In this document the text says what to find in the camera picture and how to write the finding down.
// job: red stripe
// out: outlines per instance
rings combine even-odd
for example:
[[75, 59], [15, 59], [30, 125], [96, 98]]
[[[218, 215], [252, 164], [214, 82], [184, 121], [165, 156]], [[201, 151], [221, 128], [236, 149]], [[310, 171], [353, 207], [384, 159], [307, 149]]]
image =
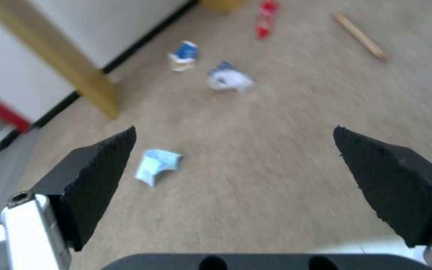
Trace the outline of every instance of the red stripe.
[[26, 119], [17, 115], [15, 112], [6, 108], [0, 103], [0, 118], [7, 123], [14, 125], [19, 132], [26, 132], [30, 128], [30, 124]]

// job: white wall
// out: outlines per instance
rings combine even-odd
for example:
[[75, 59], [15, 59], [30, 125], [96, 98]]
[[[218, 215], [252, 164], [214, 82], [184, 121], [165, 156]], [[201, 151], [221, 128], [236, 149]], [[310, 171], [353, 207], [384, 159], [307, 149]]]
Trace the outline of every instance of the white wall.
[[30, 0], [104, 67], [188, 0]]
[[[103, 67], [187, 0], [30, 0]], [[0, 26], [0, 101], [34, 122], [74, 90]]]
[[0, 101], [29, 122], [74, 88], [0, 25]]

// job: crumpled blue paper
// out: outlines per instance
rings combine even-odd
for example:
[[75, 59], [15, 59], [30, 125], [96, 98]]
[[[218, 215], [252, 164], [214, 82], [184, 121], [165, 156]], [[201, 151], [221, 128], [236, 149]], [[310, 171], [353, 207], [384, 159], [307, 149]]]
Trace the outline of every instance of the crumpled blue paper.
[[191, 41], [183, 41], [180, 48], [174, 53], [170, 53], [170, 66], [174, 71], [186, 71], [194, 68], [194, 64], [199, 55], [198, 46]]
[[156, 176], [162, 171], [175, 171], [182, 155], [160, 149], [148, 149], [142, 154], [139, 168], [134, 175], [149, 186], [156, 185]]
[[253, 87], [254, 80], [230, 63], [222, 61], [217, 68], [209, 71], [208, 85], [214, 90], [236, 89], [240, 94], [244, 94]]

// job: litter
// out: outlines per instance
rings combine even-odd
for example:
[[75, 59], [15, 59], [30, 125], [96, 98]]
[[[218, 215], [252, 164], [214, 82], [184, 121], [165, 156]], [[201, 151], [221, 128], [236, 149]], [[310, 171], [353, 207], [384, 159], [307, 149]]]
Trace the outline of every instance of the litter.
[[208, 85], [214, 90], [236, 89], [244, 94], [254, 85], [254, 80], [230, 63], [222, 61], [217, 68], [209, 72]]
[[162, 171], [175, 171], [182, 155], [160, 149], [148, 149], [142, 154], [139, 168], [134, 175], [149, 186], [156, 185], [156, 176]]
[[383, 52], [382, 49], [378, 47], [369, 37], [367, 37], [360, 29], [357, 29], [356, 26], [343, 14], [337, 13], [334, 14], [334, 18], [338, 21], [344, 29], [350, 32], [356, 39], [358, 39], [375, 57], [379, 60], [387, 60], [388, 56]]
[[180, 48], [169, 53], [169, 65], [174, 71], [182, 72], [194, 68], [199, 55], [198, 46], [191, 41], [183, 41]]
[[256, 17], [256, 33], [259, 39], [265, 39], [273, 32], [278, 12], [279, 3], [277, 1], [265, 0], [262, 2]]

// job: crumpled paper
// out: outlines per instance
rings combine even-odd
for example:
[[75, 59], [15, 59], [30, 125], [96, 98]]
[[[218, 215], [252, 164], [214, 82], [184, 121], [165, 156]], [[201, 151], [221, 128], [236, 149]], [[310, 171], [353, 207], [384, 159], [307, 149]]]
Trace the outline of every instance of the crumpled paper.
[[156, 185], [156, 176], [162, 171], [175, 171], [182, 155], [160, 149], [144, 151], [139, 168], [134, 175], [149, 186]]

